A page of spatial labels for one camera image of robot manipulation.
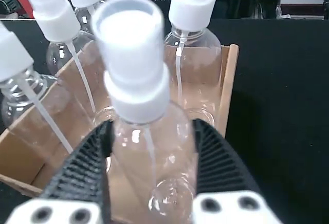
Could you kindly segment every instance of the cardboard box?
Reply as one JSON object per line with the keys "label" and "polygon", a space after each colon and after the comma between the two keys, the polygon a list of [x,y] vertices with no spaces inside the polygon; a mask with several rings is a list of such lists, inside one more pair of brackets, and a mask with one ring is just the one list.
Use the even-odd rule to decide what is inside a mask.
{"label": "cardboard box", "polygon": [[[89,52],[97,54],[95,45],[89,45]],[[237,63],[237,57],[239,55],[239,47],[237,45],[223,46],[222,48],[222,72],[220,78],[221,95],[220,95],[220,122],[217,129],[225,136],[226,125],[228,120],[228,113],[230,108],[230,101],[233,89],[235,68]],[[91,64],[90,69],[86,70],[86,74],[95,74],[95,65]],[[78,70],[73,60],[69,61],[59,72],[58,75],[62,79],[71,79],[72,88],[81,90],[78,93],[79,100],[83,106],[88,109],[88,97],[84,93],[83,83],[79,76]],[[103,85],[91,83],[91,90],[95,97],[95,103],[98,108],[106,107],[110,105],[110,100],[107,98],[107,93]],[[19,123],[15,125],[21,125],[24,123],[24,119],[28,119],[29,113],[35,111],[32,107],[25,116],[19,120]],[[74,134],[75,136],[81,136],[78,134],[80,127],[77,127],[76,131],[66,131],[66,134]],[[63,153],[62,147],[58,146],[54,153],[61,155]],[[126,182],[125,177],[119,172],[116,167],[115,159],[113,158],[113,165],[111,166],[109,173],[109,184],[111,189],[111,202],[115,203],[113,208],[113,214],[120,216],[120,212],[124,211],[126,216],[134,217],[138,209],[129,208],[127,213],[127,206],[125,199],[129,199],[131,202],[137,204],[136,197],[131,196],[130,186]],[[18,137],[11,134],[8,130],[5,130],[0,135],[0,180],[14,189],[18,190],[24,195],[35,197],[42,191],[47,182],[53,175],[53,169],[45,164],[44,160],[38,156],[34,150],[28,145],[22,142]]]}

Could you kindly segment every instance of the plastic straw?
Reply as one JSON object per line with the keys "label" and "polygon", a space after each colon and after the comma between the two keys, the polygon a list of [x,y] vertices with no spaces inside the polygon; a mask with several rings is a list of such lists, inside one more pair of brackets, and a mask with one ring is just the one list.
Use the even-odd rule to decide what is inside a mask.
{"label": "plastic straw", "polygon": [[90,90],[90,87],[89,87],[89,83],[88,83],[86,74],[84,74],[84,71],[83,71],[81,62],[80,62],[79,57],[78,57],[78,55],[76,53],[76,48],[74,47],[72,41],[66,43],[66,45],[67,45],[68,50],[72,54],[72,57],[73,57],[76,65],[77,65],[78,71],[79,71],[79,73],[81,75],[81,78],[82,78],[82,81],[84,83],[84,87],[86,88],[86,91],[87,91],[87,95],[88,95],[88,98],[89,98],[89,101],[90,101],[90,105],[92,106],[92,111],[95,113],[96,112],[96,108],[95,108],[95,103],[94,103],[92,91]]}
{"label": "plastic straw", "polygon": [[177,85],[178,85],[178,104],[182,105],[182,84],[181,84],[181,74],[180,74],[180,58],[185,46],[185,42],[187,41],[188,36],[187,31],[181,32],[181,37],[179,39],[179,45],[176,50],[176,76],[177,76]]}
{"label": "plastic straw", "polygon": [[43,116],[43,118],[46,120],[46,122],[49,124],[53,132],[56,134],[58,139],[61,141],[63,146],[66,148],[67,152],[70,154],[73,151],[73,148],[68,143],[67,139],[65,138],[64,134],[61,132],[61,130],[58,128],[48,111],[45,109],[44,105],[40,102],[36,94],[34,93],[33,89],[28,85],[28,83],[21,78],[15,79],[18,87],[24,92],[24,94],[27,96],[28,99],[30,99],[35,107],[38,109],[40,114]]}

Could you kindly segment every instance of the bottle bottom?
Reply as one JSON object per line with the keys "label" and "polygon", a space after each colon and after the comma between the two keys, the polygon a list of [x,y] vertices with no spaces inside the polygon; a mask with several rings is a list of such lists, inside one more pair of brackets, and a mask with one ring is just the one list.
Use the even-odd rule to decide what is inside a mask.
{"label": "bottle bottom", "polygon": [[116,114],[114,107],[112,106],[105,107],[99,110],[98,112],[96,112],[93,123],[95,126],[98,126],[106,120],[114,121],[115,116]]}
{"label": "bottle bottom", "polygon": [[191,223],[193,192],[183,178],[161,181],[149,200],[152,218],[159,223]]}
{"label": "bottle bottom", "polygon": [[214,116],[203,108],[188,108],[185,110],[191,120],[202,119],[210,125],[215,126]]}

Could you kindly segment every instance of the transparent bottle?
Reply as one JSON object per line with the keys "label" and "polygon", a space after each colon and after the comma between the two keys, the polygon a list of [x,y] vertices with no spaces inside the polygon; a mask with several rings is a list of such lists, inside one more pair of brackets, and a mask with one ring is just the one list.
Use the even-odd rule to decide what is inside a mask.
{"label": "transparent bottle", "polygon": [[[181,41],[180,58],[182,96],[179,101],[176,52]],[[171,74],[171,98],[186,110],[191,119],[200,118],[214,125],[219,119],[221,95],[221,43],[209,30],[189,32],[172,27],[165,40],[165,62]]]}
{"label": "transparent bottle", "polygon": [[65,138],[75,148],[93,128],[91,118],[69,90],[49,75],[39,74],[30,66],[18,75],[0,82],[4,95],[1,113],[4,124],[57,169],[68,152],[33,102],[18,87],[15,79],[24,79],[33,89]]}
{"label": "transparent bottle", "polygon": [[113,157],[146,223],[189,223],[197,154],[191,121],[170,102],[161,10],[150,0],[108,0],[95,12],[93,30],[117,115]]}
{"label": "transparent bottle", "polygon": [[72,44],[75,49],[74,54],[72,54],[72,50],[68,47],[67,42],[50,42],[46,56],[48,69],[51,74],[59,77],[70,91],[73,91],[88,113],[93,114],[94,112],[90,104],[91,100],[86,91],[85,82],[83,82],[76,61],[74,60],[74,57],[77,57],[77,61],[81,63],[83,74],[86,77],[87,85],[90,88],[95,111],[98,114],[105,106],[100,102],[99,98],[95,98],[96,93],[94,90],[100,89],[101,91],[98,91],[98,93],[106,93],[106,91],[103,88],[104,65],[94,41],[94,36],[80,30],[77,36],[72,39]]}
{"label": "transparent bottle", "polygon": [[196,152],[186,113],[171,102],[152,123],[118,118],[114,129],[113,154],[152,220],[189,223]]}
{"label": "transparent bottle", "polygon": [[104,1],[99,1],[91,7],[76,8],[75,14],[81,25],[81,30],[86,31],[90,34],[94,34],[91,28],[91,20],[93,11],[95,11]]}
{"label": "transparent bottle", "polygon": [[171,73],[171,98],[192,119],[215,125],[221,94],[221,43],[207,29],[216,0],[171,0],[171,32],[165,62]]}
{"label": "transparent bottle", "polygon": [[65,87],[75,93],[89,114],[95,115],[104,108],[101,98],[96,97],[106,91],[102,89],[104,68],[93,35],[81,31],[80,23],[68,0],[29,2],[33,7],[35,20],[45,38],[50,41],[47,51],[50,72],[56,74]]}

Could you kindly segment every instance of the screw hole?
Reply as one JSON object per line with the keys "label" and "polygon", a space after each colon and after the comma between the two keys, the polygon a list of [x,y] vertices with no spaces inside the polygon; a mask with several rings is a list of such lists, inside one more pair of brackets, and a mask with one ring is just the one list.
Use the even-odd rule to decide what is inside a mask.
{"label": "screw hole", "polygon": [[32,214],[32,223],[46,223],[52,214],[50,207],[42,207]]}
{"label": "screw hole", "polygon": [[212,198],[207,198],[207,199],[204,199],[202,202],[201,202],[201,206],[202,206],[202,209],[204,211],[207,211],[207,212],[219,212],[221,211],[221,206],[220,204],[212,199]]}
{"label": "screw hole", "polygon": [[258,210],[260,208],[258,202],[251,197],[241,197],[239,199],[239,205],[244,210]]}
{"label": "screw hole", "polygon": [[90,220],[90,212],[87,209],[78,209],[70,217],[70,224],[87,224]]}

